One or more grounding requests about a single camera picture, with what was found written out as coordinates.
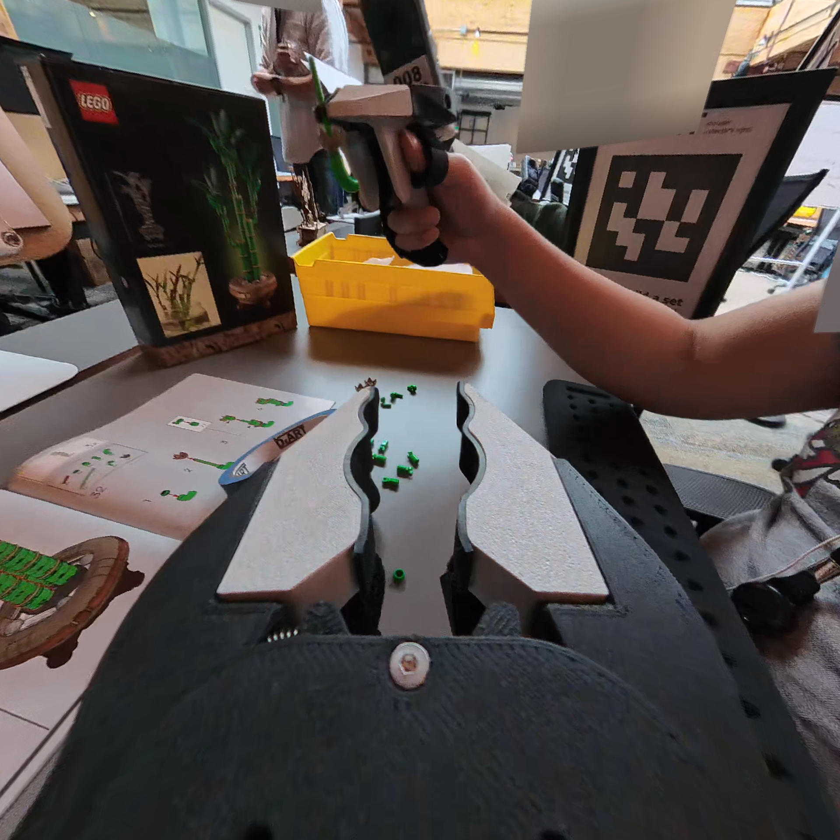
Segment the person's grey printed shirt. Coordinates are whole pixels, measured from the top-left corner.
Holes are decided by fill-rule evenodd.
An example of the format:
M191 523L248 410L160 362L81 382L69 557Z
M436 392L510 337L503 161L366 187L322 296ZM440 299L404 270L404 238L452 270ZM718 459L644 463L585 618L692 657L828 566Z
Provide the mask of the person's grey printed shirt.
M783 490L701 539L727 589L814 571L838 555L839 413L781 472ZM839 804L839 583L820 585L794 629L757 643L829 795Z

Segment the green lego stem assembly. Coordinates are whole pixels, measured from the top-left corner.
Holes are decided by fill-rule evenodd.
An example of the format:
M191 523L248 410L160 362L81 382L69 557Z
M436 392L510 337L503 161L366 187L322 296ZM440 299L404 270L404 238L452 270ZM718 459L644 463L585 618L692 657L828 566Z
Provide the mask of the green lego stem assembly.
M314 56L308 55L308 67L312 77L316 100L314 116L322 139L326 140L324 148L328 154L330 170L336 182L345 193L356 194L360 190L360 185L357 179L351 174L343 158L340 142L337 139L338 136L333 134L333 127L327 115L327 96L324 93L325 88L320 80L319 66Z

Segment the blue masking tape roll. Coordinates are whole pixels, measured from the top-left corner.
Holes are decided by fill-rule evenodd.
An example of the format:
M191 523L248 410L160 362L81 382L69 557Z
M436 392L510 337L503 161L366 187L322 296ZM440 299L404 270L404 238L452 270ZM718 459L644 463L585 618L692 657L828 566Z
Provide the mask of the blue masking tape roll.
M253 446L241 455L233 464L227 467L218 480L218 485L227 488L254 475L264 464L275 462L281 455L297 441L304 438L324 419L334 414L331 408L323 412L309 415L297 423L293 423L280 431L268 436L262 443Z

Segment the wooden tower model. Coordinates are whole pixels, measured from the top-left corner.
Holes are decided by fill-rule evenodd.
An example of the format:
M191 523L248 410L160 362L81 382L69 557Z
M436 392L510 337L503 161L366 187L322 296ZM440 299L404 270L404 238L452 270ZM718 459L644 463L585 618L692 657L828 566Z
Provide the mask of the wooden tower model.
M304 247L327 232L327 221L321 211L307 164L293 164L292 178L300 204L301 222L297 227L298 245Z

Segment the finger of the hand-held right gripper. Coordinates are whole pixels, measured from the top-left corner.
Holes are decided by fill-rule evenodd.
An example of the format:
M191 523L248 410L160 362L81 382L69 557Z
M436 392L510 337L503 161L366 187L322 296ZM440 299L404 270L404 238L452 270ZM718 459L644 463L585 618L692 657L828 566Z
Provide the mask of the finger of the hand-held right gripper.
M373 127L380 123L406 126L414 121L413 92L403 84L346 85L326 101L326 119Z

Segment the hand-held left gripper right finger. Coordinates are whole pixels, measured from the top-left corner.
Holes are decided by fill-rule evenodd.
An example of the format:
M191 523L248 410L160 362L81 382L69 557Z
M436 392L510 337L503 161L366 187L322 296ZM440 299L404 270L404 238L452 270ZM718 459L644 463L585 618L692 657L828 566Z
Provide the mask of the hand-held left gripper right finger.
M610 596L550 452L467 382L457 386L458 548L468 595L518 611Z

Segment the white printed paper bags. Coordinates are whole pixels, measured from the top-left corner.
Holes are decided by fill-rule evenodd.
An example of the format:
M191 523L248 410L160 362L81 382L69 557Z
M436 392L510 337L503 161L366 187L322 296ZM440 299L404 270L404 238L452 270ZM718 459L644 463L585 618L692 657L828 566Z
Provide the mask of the white printed paper bags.
M510 169L513 157L509 143L467 145L454 140L450 150L465 156L493 194L507 207L511 205L511 198L521 183L521 176Z

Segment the lego instruction booklet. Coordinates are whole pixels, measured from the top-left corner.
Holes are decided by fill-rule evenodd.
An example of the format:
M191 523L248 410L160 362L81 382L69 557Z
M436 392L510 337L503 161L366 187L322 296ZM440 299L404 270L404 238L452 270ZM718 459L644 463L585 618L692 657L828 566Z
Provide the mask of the lego instruction booklet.
M333 407L193 374L16 470L1 494L2 838L46 782L126 616L226 501L223 471Z

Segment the lego set box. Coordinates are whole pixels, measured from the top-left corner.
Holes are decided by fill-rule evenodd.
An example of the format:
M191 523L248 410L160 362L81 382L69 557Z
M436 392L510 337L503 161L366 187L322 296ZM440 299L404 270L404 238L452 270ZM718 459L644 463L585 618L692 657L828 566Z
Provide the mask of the lego set box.
M173 366L297 327L262 100L71 59L27 69L144 355Z

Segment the person's right forearm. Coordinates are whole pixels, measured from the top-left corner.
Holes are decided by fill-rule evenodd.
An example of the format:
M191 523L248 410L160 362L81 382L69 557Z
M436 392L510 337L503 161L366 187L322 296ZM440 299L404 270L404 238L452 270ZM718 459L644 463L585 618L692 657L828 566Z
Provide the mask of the person's right forearm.
M554 247L504 206L469 212L474 263L561 359L645 410L724 420L837 409L838 335L822 287L687 320Z

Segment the scattered green lego clip pieces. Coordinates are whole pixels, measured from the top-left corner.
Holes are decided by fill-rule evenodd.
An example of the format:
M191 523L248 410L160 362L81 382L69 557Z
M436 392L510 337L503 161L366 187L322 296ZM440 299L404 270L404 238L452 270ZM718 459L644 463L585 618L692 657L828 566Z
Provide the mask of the scattered green lego clip pieces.
M379 430L371 441L373 477L386 491L397 492L411 481L421 459L408 423L408 410L417 396L414 384L383 392L380 399Z

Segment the black office chair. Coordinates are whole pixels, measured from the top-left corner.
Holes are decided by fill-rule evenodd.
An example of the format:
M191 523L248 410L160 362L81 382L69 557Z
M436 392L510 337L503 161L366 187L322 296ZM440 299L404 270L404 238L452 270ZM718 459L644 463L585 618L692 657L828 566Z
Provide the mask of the black office chair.
M761 509L776 496L740 479L678 465L664 468L698 536L720 522Z

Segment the black framed marker sign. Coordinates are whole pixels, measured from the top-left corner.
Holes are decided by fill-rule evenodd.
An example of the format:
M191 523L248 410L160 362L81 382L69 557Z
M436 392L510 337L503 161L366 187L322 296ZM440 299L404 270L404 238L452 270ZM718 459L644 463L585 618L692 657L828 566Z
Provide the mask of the black framed marker sign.
M709 317L837 72L715 80L694 132L582 149L564 249L683 318Z

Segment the yellow plastic bin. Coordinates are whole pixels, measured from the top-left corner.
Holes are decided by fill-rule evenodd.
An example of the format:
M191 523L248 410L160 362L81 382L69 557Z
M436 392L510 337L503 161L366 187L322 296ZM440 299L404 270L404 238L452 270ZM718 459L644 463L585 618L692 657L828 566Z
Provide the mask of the yellow plastic bin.
M477 342L496 318L493 287L473 267L417 266L384 237L328 233L293 260L312 327Z

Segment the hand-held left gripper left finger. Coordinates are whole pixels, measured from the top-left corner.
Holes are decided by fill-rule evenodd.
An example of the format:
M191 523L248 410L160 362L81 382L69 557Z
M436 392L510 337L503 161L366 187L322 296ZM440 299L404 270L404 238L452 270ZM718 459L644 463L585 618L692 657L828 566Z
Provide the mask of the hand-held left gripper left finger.
M366 386L279 457L218 585L221 600L303 614L362 594L381 498L371 446L379 407L377 388Z

